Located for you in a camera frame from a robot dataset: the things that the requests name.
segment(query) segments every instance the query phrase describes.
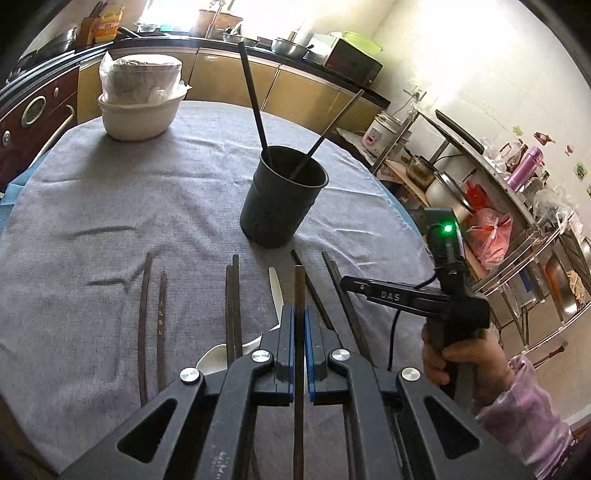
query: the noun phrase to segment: window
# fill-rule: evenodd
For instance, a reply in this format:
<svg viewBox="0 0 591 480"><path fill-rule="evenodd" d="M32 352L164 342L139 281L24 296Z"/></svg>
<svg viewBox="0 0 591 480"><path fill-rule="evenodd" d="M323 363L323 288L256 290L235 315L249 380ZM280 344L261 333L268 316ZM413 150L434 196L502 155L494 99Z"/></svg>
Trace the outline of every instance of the window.
<svg viewBox="0 0 591 480"><path fill-rule="evenodd" d="M227 1L229 13L244 19L242 34L249 38L287 37L306 19L309 0L234 0ZM150 0L139 19L142 24L167 25L171 30L188 32L194 26L199 9L208 9L207 0Z"/></svg>

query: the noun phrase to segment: plastic bottle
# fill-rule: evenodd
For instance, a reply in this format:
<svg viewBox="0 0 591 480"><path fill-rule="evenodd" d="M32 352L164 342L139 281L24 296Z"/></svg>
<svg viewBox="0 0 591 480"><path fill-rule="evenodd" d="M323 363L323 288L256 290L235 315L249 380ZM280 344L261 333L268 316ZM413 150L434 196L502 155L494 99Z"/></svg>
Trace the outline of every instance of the plastic bottle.
<svg viewBox="0 0 591 480"><path fill-rule="evenodd" d="M507 180L507 185L517 192L530 179L538 166L544 166L544 154L538 147L531 147Z"/></svg>
<svg viewBox="0 0 591 480"><path fill-rule="evenodd" d="M123 5L114 2L107 6L100 16L100 25L96 29L95 42L113 41L117 36L117 29L123 17Z"/></svg>

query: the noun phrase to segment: knife block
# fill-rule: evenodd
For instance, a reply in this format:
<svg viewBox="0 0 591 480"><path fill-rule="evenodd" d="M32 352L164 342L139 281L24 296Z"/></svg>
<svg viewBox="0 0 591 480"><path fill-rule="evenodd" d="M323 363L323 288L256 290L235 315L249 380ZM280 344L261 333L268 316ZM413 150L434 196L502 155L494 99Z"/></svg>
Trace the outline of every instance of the knife block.
<svg viewBox="0 0 591 480"><path fill-rule="evenodd" d="M80 33L76 37L74 46L76 48L86 47L95 42L96 30L100 26L100 18L86 17L80 23Z"/></svg>

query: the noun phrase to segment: black cup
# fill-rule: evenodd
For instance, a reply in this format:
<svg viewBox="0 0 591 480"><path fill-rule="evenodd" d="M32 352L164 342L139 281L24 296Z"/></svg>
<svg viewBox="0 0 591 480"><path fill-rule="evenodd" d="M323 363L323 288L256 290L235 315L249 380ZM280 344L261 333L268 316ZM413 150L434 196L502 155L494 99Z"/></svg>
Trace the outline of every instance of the black cup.
<svg viewBox="0 0 591 480"><path fill-rule="evenodd" d="M242 207L240 226L253 242L278 248L293 237L320 191L328 185L329 176L322 165L311 158L291 181L291 173L306 154L279 146L269 146L269 153L273 168L261 153Z"/></svg>

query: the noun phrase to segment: gray tablecloth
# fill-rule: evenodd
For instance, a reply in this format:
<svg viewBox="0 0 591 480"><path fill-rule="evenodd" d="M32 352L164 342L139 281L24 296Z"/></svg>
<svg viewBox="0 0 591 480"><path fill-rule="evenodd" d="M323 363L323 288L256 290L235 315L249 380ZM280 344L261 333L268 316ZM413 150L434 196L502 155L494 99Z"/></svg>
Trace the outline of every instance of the gray tablecloth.
<svg viewBox="0 0 591 480"><path fill-rule="evenodd" d="M307 151L317 135L263 114L270 144ZM148 393L156 395L160 271L168 274L167 380L225 340L225 265L240 255L245 341L277 322L274 266L293 298L296 248L345 346L354 341L320 251L343 275L418 283L432 263L371 175L324 142L315 158L329 185L291 244L267 250L239 226L260 152L252 111L183 102L171 128L138 143L110 139L100 119L70 130L27 183L0 239L0 388L26 434L59 470L139 408L137 323L142 265L148 295ZM374 358L385 367L393 311L353 299ZM403 314L395 365L419 367L423 319ZM291 478L293 417L259 412L264 479ZM306 478L346 476L338 407L306 407Z"/></svg>

